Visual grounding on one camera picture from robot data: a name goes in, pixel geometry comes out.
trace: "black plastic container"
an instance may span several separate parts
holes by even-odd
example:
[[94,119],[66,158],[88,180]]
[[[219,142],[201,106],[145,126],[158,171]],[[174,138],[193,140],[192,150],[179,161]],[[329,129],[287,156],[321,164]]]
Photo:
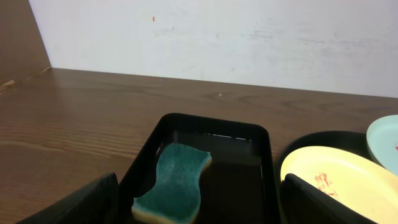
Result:
[[268,132],[261,126],[185,114],[162,117],[119,185],[121,222],[134,197],[155,184],[157,160],[170,143],[208,151],[211,166],[200,177],[195,223],[280,223]]

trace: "red print on plate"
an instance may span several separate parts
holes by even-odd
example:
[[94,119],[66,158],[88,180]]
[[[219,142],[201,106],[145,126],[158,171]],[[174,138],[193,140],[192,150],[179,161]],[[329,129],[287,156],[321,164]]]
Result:
[[317,182],[319,190],[338,200],[338,195],[333,188],[333,183],[328,180],[328,176],[326,173],[320,172],[318,175],[315,176],[315,180]]

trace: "wood grain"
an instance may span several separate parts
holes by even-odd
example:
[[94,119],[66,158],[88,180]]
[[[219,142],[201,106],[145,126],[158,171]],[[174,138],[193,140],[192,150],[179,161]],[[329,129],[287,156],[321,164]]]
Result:
[[0,223],[114,171],[123,177],[159,119],[179,112],[260,124],[272,155],[305,134],[365,132],[398,99],[51,69],[0,95]]

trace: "white wall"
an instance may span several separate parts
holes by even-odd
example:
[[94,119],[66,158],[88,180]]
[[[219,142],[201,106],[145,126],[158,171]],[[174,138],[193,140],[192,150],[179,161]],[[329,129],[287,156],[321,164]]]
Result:
[[55,68],[398,97],[396,0],[30,3]]

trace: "yellow plate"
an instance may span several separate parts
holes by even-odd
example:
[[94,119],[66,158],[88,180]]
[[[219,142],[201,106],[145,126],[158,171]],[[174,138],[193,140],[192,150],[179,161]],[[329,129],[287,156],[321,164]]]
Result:
[[356,154],[323,146],[303,147],[284,160],[291,173],[377,223],[398,223],[398,177]]

